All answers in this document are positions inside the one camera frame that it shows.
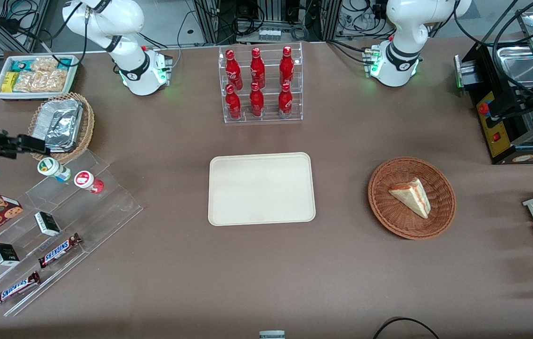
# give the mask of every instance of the wicker basket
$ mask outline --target wicker basket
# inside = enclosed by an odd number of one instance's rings
[[[398,183],[419,178],[430,200],[428,219],[415,214],[388,190]],[[373,172],[368,187],[369,204],[379,221],[394,234],[413,240],[434,238],[453,222],[456,200],[444,174],[430,163],[414,157],[397,157]]]
[[[88,145],[90,144],[90,139],[92,139],[92,129],[94,128],[94,112],[92,111],[92,107],[90,107],[90,105],[88,104],[88,101],[83,96],[77,93],[68,93],[68,94],[58,95],[57,97],[54,97],[54,98],[50,98],[48,101],[64,100],[64,99],[79,100],[81,103],[84,104],[84,110],[82,112],[82,121],[80,122],[80,131],[78,133],[78,137],[76,141],[76,149],[74,149],[72,152],[69,152],[69,153],[52,153],[50,155],[51,157],[53,157],[55,160],[57,160],[61,164],[64,164],[76,158],[77,156],[82,154],[84,150],[88,148]],[[40,107],[38,107],[38,109],[36,110],[36,114],[34,114],[34,117],[32,118],[30,127],[27,129],[28,135],[32,135],[32,131],[34,131],[34,126],[36,125],[36,119],[38,118],[38,113],[40,113]],[[32,157],[40,161],[47,156],[43,154],[32,153]]]

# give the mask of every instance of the small black box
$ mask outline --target small black box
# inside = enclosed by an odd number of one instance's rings
[[[40,227],[40,232],[43,234],[49,236],[58,236],[59,232],[61,232],[52,215],[45,212],[38,212],[34,214],[34,217],[36,217],[36,224],[38,224],[38,227]]]
[[[15,266],[16,264],[19,264],[19,257],[13,245],[0,243],[0,265]]]

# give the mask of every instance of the table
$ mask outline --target table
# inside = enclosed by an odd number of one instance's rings
[[[446,339],[533,339],[533,221],[521,206],[533,165],[490,165],[454,85],[453,56],[469,47],[432,39],[409,84],[387,88],[304,43],[305,119],[266,126],[222,122],[217,48],[185,49],[172,85],[149,97],[122,86],[108,55],[88,54],[76,91],[96,114],[90,148],[145,210],[20,315],[0,315],[0,336],[351,339],[403,315]],[[0,101],[0,127],[27,131],[36,107]],[[211,226],[210,160],[282,152],[310,155],[316,218]],[[396,156],[429,161],[453,185],[457,215],[438,238],[403,240],[370,211],[369,176]],[[42,180],[35,165],[0,159],[0,193]],[[388,338],[424,333],[393,327]]]

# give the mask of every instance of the yellow panel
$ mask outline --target yellow panel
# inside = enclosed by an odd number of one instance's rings
[[[482,101],[478,103],[478,105],[476,105],[476,109],[479,107],[480,104],[486,103],[486,101],[493,100],[494,96],[492,95],[492,92],[490,92],[484,97],[484,99],[482,99]],[[484,130],[484,135],[486,136],[486,143],[488,144],[488,149],[490,149],[493,157],[498,156],[499,154],[507,150],[511,145],[511,143],[509,142],[509,137],[507,136],[507,131],[505,130],[505,125],[503,124],[503,122],[499,122],[499,124],[497,124],[495,127],[489,129],[486,126],[487,116],[479,113],[478,116],[480,117],[480,121],[482,122],[482,129]],[[498,141],[493,141],[492,139],[492,136],[495,135],[495,133],[499,133],[499,135],[501,135],[501,139],[499,139]]]

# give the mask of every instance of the coca-cola bottle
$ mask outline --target coca-cola bottle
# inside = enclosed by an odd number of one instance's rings
[[[281,86],[281,93],[279,93],[279,116],[287,119],[292,115],[292,99],[294,96],[289,92],[290,85],[288,82]]]
[[[252,48],[252,63],[249,65],[252,72],[252,81],[258,83],[260,88],[266,86],[266,72],[264,71],[264,61],[260,56],[260,48]]]
[[[229,111],[230,118],[233,120],[241,119],[241,100],[239,96],[235,93],[235,88],[232,84],[227,84],[226,86],[227,96],[225,101],[227,101],[227,107]]]
[[[260,118],[264,114],[264,95],[257,81],[252,83],[252,92],[249,94],[249,101],[252,103],[252,114],[256,118]]]
[[[294,79],[294,60],[292,59],[292,48],[289,46],[283,47],[283,58],[279,64],[279,82],[283,86],[284,83],[292,83]]]
[[[241,67],[239,67],[239,63],[235,60],[235,52],[232,49],[228,49],[225,52],[225,56],[227,56],[227,78],[229,83],[235,86],[236,90],[241,90],[243,88]]]

